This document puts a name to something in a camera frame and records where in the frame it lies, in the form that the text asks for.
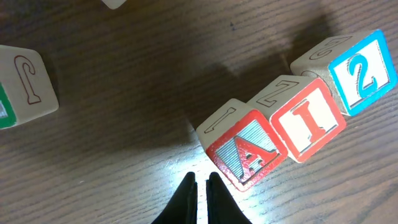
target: block face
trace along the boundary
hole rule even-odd
[[[317,78],[271,117],[289,156],[305,162],[346,126],[329,89]]]
[[[0,66],[0,82],[16,116],[15,125],[58,109],[50,78],[36,51],[2,45]]]
[[[330,62],[372,33],[373,31],[363,31],[326,38],[292,62],[290,67],[295,75],[299,75],[296,70],[300,67],[327,69]]]
[[[314,80],[312,77],[281,75],[248,101],[269,119],[281,106]]]
[[[247,104],[230,99],[197,128],[203,148],[207,149],[251,110]]]
[[[397,74],[380,30],[329,65],[347,113],[360,113],[397,84]]]
[[[258,110],[251,110],[207,149],[209,158],[240,191],[275,169],[287,150]]]
[[[117,9],[127,0],[102,0],[110,9]]]

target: number 2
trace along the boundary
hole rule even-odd
[[[372,95],[375,91],[377,91],[377,81],[375,77],[372,77],[372,83],[367,86],[363,85],[363,81],[366,76],[366,72],[368,71],[368,60],[363,55],[357,54],[355,55],[349,62],[348,70],[351,75],[355,74],[355,67],[359,65],[359,74],[358,74],[358,95],[362,98],[366,98]]]

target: green border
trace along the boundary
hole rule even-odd
[[[15,116],[14,110],[12,109],[11,103],[8,100],[7,94],[0,83],[0,103],[6,109],[8,117],[0,118],[0,129],[2,128],[10,128],[17,123],[17,117]]]

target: wooden table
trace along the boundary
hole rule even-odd
[[[325,37],[382,29],[387,0],[5,0],[0,43],[38,51],[60,109],[1,131],[0,223],[150,223],[188,171],[217,170],[194,128],[246,101]],[[256,223],[397,223],[398,88],[305,164],[291,159],[245,193]]]

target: black object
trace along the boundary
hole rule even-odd
[[[206,180],[206,196],[209,224],[251,224],[216,172],[212,172]],[[163,212],[152,224],[195,224],[197,200],[198,186],[195,182],[195,173],[189,172]]]
[[[198,184],[195,173],[185,175],[163,212],[152,224],[196,224],[198,211]]]

